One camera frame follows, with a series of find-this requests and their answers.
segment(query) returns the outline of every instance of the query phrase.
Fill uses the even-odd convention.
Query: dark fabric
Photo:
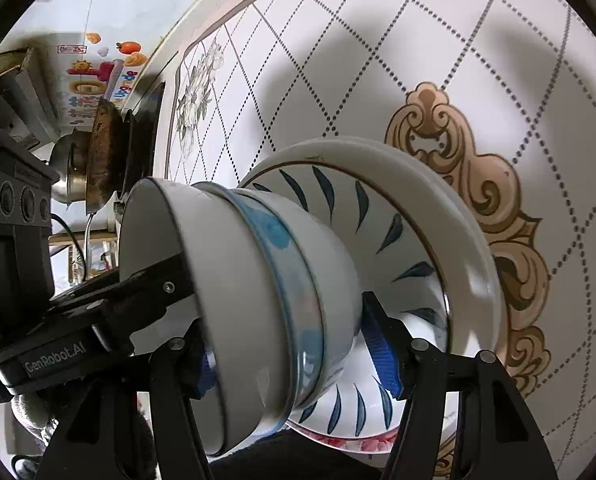
[[[153,442],[153,434],[149,424],[142,415],[138,416],[138,433],[139,433],[139,452],[140,460],[142,461],[142,472],[138,480],[155,480],[156,466],[158,459],[156,457],[156,446]]]
[[[211,464],[215,480],[378,480],[380,470],[293,430],[259,440]]]

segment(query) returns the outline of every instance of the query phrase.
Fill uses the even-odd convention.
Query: white bowl
[[[297,242],[316,284],[324,326],[324,363],[312,394],[296,408],[318,400],[340,377],[363,309],[362,289],[353,260],[342,242],[320,220],[280,195],[235,189],[281,218]]]
[[[160,235],[171,222],[178,240]],[[166,254],[162,247],[174,252]],[[140,181],[123,218],[121,279],[180,248],[219,383],[222,445],[206,450],[222,454],[283,416],[290,388],[284,320],[267,262],[249,226],[228,202],[166,180]],[[201,410],[194,413],[201,418]]]

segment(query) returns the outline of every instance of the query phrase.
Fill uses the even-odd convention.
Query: sticker
[[[129,54],[126,58],[124,58],[124,65],[125,66],[140,66],[145,63],[147,60],[147,56],[141,54],[140,52],[133,52]]]
[[[87,45],[58,45],[58,54],[86,54]]]
[[[85,36],[87,37],[89,43],[93,44],[100,43],[100,40],[102,40],[100,34],[98,34],[97,32],[88,32],[85,34]]]
[[[76,118],[84,118],[84,119],[93,119],[96,116],[96,110],[78,110],[78,109],[71,109],[68,111],[69,117]]]
[[[100,101],[100,97],[91,95],[73,95],[69,98],[68,103],[72,108],[98,108],[98,101]]]
[[[107,83],[96,80],[72,81],[69,90],[79,95],[100,95],[107,90]]]
[[[109,81],[111,72],[113,72],[117,64],[122,63],[121,59],[114,61],[103,61],[98,68],[94,68],[94,64],[86,59],[74,61],[72,68],[67,70],[70,75],[94,75],[99,81]]]
[[[123,43],[116,43],[116,48],[121,54],[126,54],[129,56],[134,52],[139,52],[142,48],[142,45],[140,43],[136,43],[135,41],[123,41]]]

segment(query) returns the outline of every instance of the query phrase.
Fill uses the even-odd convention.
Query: ceramic tile wall
[[[494,184],[478,221],[514,265],[506,364],[575,479],[596,453],[596,39],[564,0],[256,0],[168,80],[167,177],[235,187],[313,137],[427,150],[387,133],[423,82],[468,121],[467,204]]]

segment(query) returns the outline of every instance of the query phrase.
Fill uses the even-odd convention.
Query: metal rod
[[[89,270],[91,270],[91,222],[95,215],[95,213],[89,215],[87,227],[85,228],[85,280],[89,279]]]

